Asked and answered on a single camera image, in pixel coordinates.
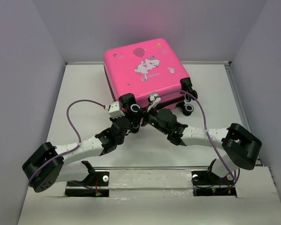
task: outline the purple hose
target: purple hose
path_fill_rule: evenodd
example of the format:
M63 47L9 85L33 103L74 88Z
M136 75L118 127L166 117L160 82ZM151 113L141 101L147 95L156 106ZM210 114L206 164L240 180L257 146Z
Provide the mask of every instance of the purple hose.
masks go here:
M61 156L64 156L66 154L70 154L71 152L77 150L79 148L79 144L81 143L81 136L79 134L79 132L77 131L76 127L74 126L74 124L72 123L71 119L70 119L70 116L69 116L69 111L70 111L70 108L75 105L76 103L79 103L79 102L91 102L91 103L95 103L101 107L104 108L104 105L99 103L99 102L96 102L96 101L93 101L93 100L88 100L88 99L81 99L81 100L77 100L77 101L74 101L73 103L71 103L68 108L67 108L67 121L69 121L69 124L71 125L71 127L73 128L74 132L76 133L77 137L78 137L78 144L75 148L69 150L69 151L65 151L59 155L56 155L54 156L53 158L50 158L48 161L46 161L44 164L42 164L33 174L32 176L30 177L29 181L28 181L28 186L31 187L31 182L33 181L33 179L35 178L35 176L37 174L39 174L41 172L41 170L47 166L52 160L58 158L58 157L61 157Z
M233 178L234 182L236 182L236 177L233 176L232 174L232 171L230 170L230 168L228 167L228 165L225 163L224 159L221 157L219 151L217 150L214 142L212 141L210 135L209 135L209 132L208 132L208 129L207 129L207 122L206 122L206 116L205 116L205 113L204 113L204 110L203 110L203 107L202 105L200 104L200 102L190 93L188 93L187 91L184 91L184 90L175 90L175 91L171 91L171 92L168 92L168 93L165 93L163 95L160 95L158 96L159 98L161 97L164 97L166 95L169 95L169 94L172 94L172 93L175 93L175 92L181 92L181 93L184 93L184 94L187 94L188 96L190 96L193 100L195 100L197 102L197 104L199 105L201 111L202 111L202 115L203 115L203 121L204 121L204 129L206 130L206 135L212 145L212 147L214 148L218 158L220 159L220 161L223 163L224 167L227 169L227 171L229 172L229 174L231 175L231 177Z

